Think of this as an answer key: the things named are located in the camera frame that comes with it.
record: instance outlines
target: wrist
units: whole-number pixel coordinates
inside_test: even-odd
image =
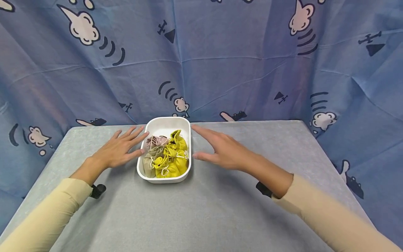
[[[84,161],[82,167],[89,167],[90,169],[102,172],[108,168],[108,165],[104,160],[91,156]]]
[[[241,171],[252,175],[260,167],[266,167],[270,164],[271,162],[269,160],[259,154],[252,152],[247,158],[245,164],[242,166]]]

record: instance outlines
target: cloud print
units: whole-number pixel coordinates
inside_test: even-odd
[[[15,7],[7,0],[0,0],[0,10],[14,12]]]
[[[329,125],[332,125],[336,122],[336,115],[332,112],[327,113],[316,113],[314,115],[314,119],[312,120],[312,125],[316,128],[321,128],[323,131],[326,131]]]
[[[303,31],[308,28],[311,23],[311,16],[314,14],[315,7],[312,4],[302,6],[300,0],[296,0],[295,14],[291,18],[289,27],[291,29],[291,36],[294,36],[297,32]]]
[[[57,5],[64,15],[70,20],[70,33],[74,37],[80,39],[83,45],[90,46],[100,39],[98,28],[94,25],[94,21],[90,14],[81,11],[75,14],[69,8],[60,4]]]
[[[42,131],[38,127],[29,127],[29,135],[28,140],[35,144],[36,147],[43,147],[46,145],[46,141],[48,141],[51,137],[47,137],[42,134]]]
[[[185,112],[186,117],[189,117],[187,114],[187,110],[189,109],[189,104],[186,103],[183,97],[177,98],[174,100],[175,109],[178,112]]]

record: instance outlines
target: blue curtain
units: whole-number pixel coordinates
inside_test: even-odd
[[[402,32],[399,0],[0,0],[0,231],[71,127],[301,119],[403,247]]]

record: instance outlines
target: beige sleeve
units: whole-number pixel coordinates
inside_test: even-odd
[[[337,200],[298,175],[287,193],[274,202],[298,215],[334,251],[395,252],[402,250]]]
[[[0,252],[49,251],[91,193],[84,181],[64,179],[7,237]]]

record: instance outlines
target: gray tablecloth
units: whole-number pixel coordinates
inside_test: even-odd
[[[300,121],[199,123],[224,132],[284,169],[300,174],[368,220],[332,163]],[[4,231],[1,241],[59,182],[74,172],[118,129],[71,129]],[[212,151],[192,132],[193,151]],[[89,198],[51,251],[331,251],[297,216],[262,195],[255,178],[192,160],[179,184],[150,184],[137,160],[109,169],[96,184],[107,191]]]

